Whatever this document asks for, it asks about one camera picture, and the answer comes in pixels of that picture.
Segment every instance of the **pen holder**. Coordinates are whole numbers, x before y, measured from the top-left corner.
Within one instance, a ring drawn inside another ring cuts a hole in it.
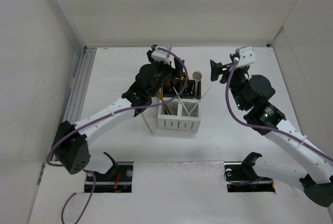
[[[188,112],[190,112],[199,101],[196,99],[182,100]],[[158,108],[157,123],[159,129],[198,132],[201,122],[200,104],[196,106],[196,108],[191,112],[190,116],[188,116],[179,99],[175,99],[167,103],[166,106],[167,108],[160,105]]]

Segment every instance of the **rectangular slot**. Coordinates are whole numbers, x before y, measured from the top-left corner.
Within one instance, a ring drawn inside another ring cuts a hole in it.
[[[107,175],[95,173],[96,176],[96,193],[131,193],[132,192],[132,177],[133,163],[119,162],[117,173],[109,178]],[[84,183],[84,192],[89,193],[93,187],[93,178],[87,176]]]
[[[184,102],[184,105],[187,109],[188,112],[191,112],[191,110],[194,108],[194,106],[196,105],[197,103],[195,102]],[[184,106],[182,106],[182,116],[187,116],[188,117],[188,114],[184,108]],[[190,114],[191,117],[199,117],[199,105],[196,106],[196,108],[193,110],[193,112],[191,112]]]
[[[172,101],[161,107],[161,115],[176,116],[178,111],[178,101]]]
[[[228,193],[239,193],[239,192],[273,192],[275,193],[275,187],[273,180],[267,178],[258,182],[251,183],[249,185],[237,185],[227,183]]]

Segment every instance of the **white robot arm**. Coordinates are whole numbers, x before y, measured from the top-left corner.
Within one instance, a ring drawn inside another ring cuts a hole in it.
[[[233,174],[237,174],[234,177],[237,181],[268,177],[304,191],[320,206],[330,206],[333,202],[332,159],[298,132],[285,115],[269,103],[268,100],[275,94],[275,90],[266,77],[248,76],[249,65],[255,62],[252,47],[238,49],[230,58],[232,63],[227,65],[211,60],[211,81],[216,81],[219,75],[223,75],[220,82],[227,85],[226,101],[230,114],[240,124],[251,127],[280,146],[300,166],[277,163],[252,152],[242,162],[225,162],[228,181],[236,181],[232,179]],[[233,114],[229,103],[229,89],[238,109],[249,110],[244,116],[246,123]]]
[[[50,162],[54,153],[61,162],[60,166],[64,166],[71,175],[88,170],[111,178],[117,170],[116,161],[107,153],[89,152],[89,147],[99,136],[116,125],[136,117],[148,107],[155,106],[151,105],[151,98],[156,96],[165,79],[177,80],[180,94],[183,92],[187,79],[183,81],[182,76],[184,69],[187,77],[186,68],[183,61],[175,55],[175,68],[172,68],[169,54],[174,55],[169,49],[152,46],[147,52],[150,64],[140,68],[135,82],[121,98],[84,120],[61,123],[47,157],[48,164],[56,166]]]

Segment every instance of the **white enclosure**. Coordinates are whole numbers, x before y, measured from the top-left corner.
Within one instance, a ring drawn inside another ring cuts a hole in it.
[[[296,0],[63,0],[86,44],[271,43]]]

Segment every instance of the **purple cable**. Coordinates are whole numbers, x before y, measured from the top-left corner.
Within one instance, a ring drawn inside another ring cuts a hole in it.
[[[57,143],[51,148],[51,150],[49,151],[49,153],[48,153],[47,156],[46,156],[46,162],[47,162],[47,164],[49,164],[50,166],[53,166],[53,167],[62,167],[61,164],[53,164],[53,163],[50,162],[50,161],[51,161],[52,154],[53,154],[53,152],[54,152],[54,151],[55,151],[55,150],[56,150],[56,149],[57,149],[57,148],[58,148],[58,147],[59,147],[59,146],[65,141],[65,140],[67,140],[69,137],[71,137],[73,134],[79,132],[80,130],[85,129],[85,128],[87,128],[87,127],[89,127],[89,126],[91,126],[91,125],[93,125],[93,124],[95,124],[95,123],[97,123],[97,122],[102,121],[102,120],[105,120],[105,119],[111,117],[112,115],[115,115],[115,114],[118,114],[118,113],[121,113],[121,112],[124,112],[124,111],[127,111],[127,110],[144,109],[144,108],[153,108],[153,107],[157,107],[157,106],[160,106],[160,105],[163,105],[163,104],[167,104],[167,103],[169,103],[169,102],[171,102],[171,101],[177,99],[177,98],[178,98],[178,97],[184,92],[184,90],[185,90],[185,88],[186,88],[187,80],[188,80],[188,73],[187,73],[187,69],[186,69],[184,63],[183,63],[183,62],[181,61],[181,59],[180,59],[178,56],[176,56],[173,52],[171,52],[171,51],[169,51],[169,50],[167,50],[167,49],[165,49],[165,48],[161,48],[161,47],[157,47],[157,49],[159,49],[160,51],[167,52],[168,54],[172,55],[174,58],[178,59],[178,60],[180,61],[181,65],[183,66],[184,71],[185,71],[185,83],[184,83],[183,88],[179,91],[179,93],[178,93],[174,98],[171,98],[171,99],[169,99],[169,100],[167,100],[167,101],[165,101],[165,102],[162,102],[162,103],[156,103],[156,104],[146,105],[146,106],[137,106],[137,107],[128,107],[128,108],[119,109],[119,110],[117,110],[117,111],[115,111],[115,112],[113,112],[113,113],[110,113],[110,114],[108,114],[108,115],[102,116],[102,117],[100,117],[100,118],[98,118],[98,119],[96,119],[96,120],[93,120],[93,121],[91,121],[91,122],[88,122],[87,124],[85,124],[85,125],[83,125],[83,126],[77,128],[77,129],[73,130],[72,132],[68,133],[68,134],[65,135],[63,138],[61,138],[61,139],[60,139],[60,140],[59,140],[59,141],[58,141],[58,142],[57,142]]]
[[[89,202],[90,202],[90,199],[92,198],[93,193],[94,193],[94,191],[95,191],[95,186],[96,186],[96,176],[95,176],[94,172],[92,172],[92,171],[87,171],[87,172],[90,173],[90,174],[92,175],[93,179],[94,179],[94,182],[93,182],[93,188],[92,188],[92,191],[90,192],[90,195],[89,195],[89,198],[88,198],[86,204],[84,205],[84,207],[83,207],[83,209],[82,209],[82,212],[80,213],[78,219],[76,220],[76,222],[74,222],[74,224],[79,223],[79,221],[80,221],[81,217],[83,216],[83,214],[84,214],[84,212],[85,212],[85,210],[86,210],[86,208],[87,208],[87,206],[88,206],[88,204],[89,204]],[[75,195],[76,195],[76,193],[73,193],[73,194],[68,198],[68,200],[65,202],[64,206],[62,207],[62,211],[61,211],[61,223],[62,223],[62,224],[66,224],[65,221],[64,221],[64,219],[63,219],[63,215],[64,215],[64,213],[65,213],[65,208],[66,208],[67,204],[69,203],[69,201],[70,201]]]
[[[237,186],[246,186],[246,185],[251,185],[251,184],[253,184],[253,183],[255,183],[255,182],[259,182],[260,180],[262,180],[262,179],[264,179],[264,177],[259,177],[259,178],[257,178],[257,179],[255,179],[255,180],[253,180],[253,181],[247,181],[247,182],[242,182],[242,183],[237,183],[237,184],[234,184],[234,185],[237,185]]]
[[[328,159],[329,161],[333,162],[333,159],[331,157],[329,157],[328,155],[324,154],[323,152],[317,150],[316,148],[308,145],[307,143],[303,142],[301,139],[297,138],[296,136],[293,136],[292,134],[289,134],[287,132],[284,132],[282,130],[279,130],[279,129],[274,129],[274,128],[270,128],[270,127],[266,127],[266,126],[260,126],[260,125],[252,125],[252,124],[247,124],[245,122],[242,122],[241,120],[239,120],[235,114],[233,113],[232,109],[231,109],[231,106],[230,106],[230,101],[229,101],[229,88],[230,88],[230,82],[231,82],[231,79],[233,77],[233,74],[236,70],[236,67],[237,67],[237,63],[238,61],[234,62],[233,66],[231,67],[231,70],[230,70],[230,75],[228,77],[228,80],[227,80],[227,85],[225,87],[225,100],[226,100],[226,103],[227,103],[227,108],[228,108],[228,111],[230,113],[230,115],[232,116],[232,118],[238,122],[239,124],[245,126],[245,127],[249,127],[249,128],[254,128],[254,129],[263,129],[263,130],[268,130],[268,131],[274,131],[276,133],[279,133],[279,134],[283,134],[287,137],[290,137],[292,139],[294,139],[295,141],[299,142],[299,143],[302,143],[305,147],[311,149],[313,152],[317,153],[318,155],[321,155],[323,156],[324,158]]]

